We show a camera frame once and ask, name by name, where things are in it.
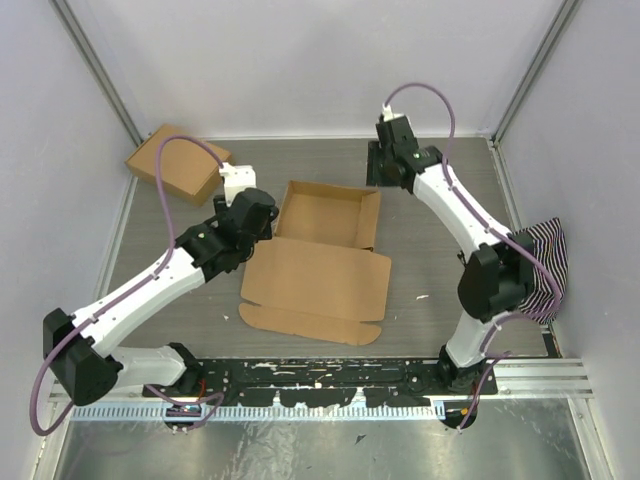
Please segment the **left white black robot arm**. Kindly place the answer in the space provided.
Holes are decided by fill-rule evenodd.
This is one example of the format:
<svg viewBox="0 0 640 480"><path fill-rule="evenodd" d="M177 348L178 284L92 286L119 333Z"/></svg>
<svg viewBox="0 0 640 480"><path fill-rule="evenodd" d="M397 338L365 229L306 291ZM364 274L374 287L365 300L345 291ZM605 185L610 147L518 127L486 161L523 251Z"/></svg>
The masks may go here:
<svg viewBox="0 0 640 480"><path fill-rule="evenodd" d="M108 296L72 314L57 308L43 321L43 354L75 406L90 405L111 390L142 384L187 397L203 377L200 363L182 344L124 348L122 341L162 308L230 273L272 237L279 210L271 195L247 188L226 205L214 199L213 217L186 229L146 270Z"/></svg>

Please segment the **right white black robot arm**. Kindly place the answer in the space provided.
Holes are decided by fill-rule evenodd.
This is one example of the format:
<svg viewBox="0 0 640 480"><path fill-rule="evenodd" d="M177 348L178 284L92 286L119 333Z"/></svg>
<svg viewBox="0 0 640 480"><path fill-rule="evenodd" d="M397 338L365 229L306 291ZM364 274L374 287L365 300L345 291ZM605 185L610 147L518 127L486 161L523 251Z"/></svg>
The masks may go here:
<svg viewBox="0 0 640 480"><path fill-rule="evenodd" d="M453 235L464 270L457 287L462 314L441 348L437 372L442 387L462 394L480 375L489 341L533 290L533 252L528 233L514 234L495 221L442 164L433 147L384 147L370 141L366 184L397 186L427 205Z"/></svg>

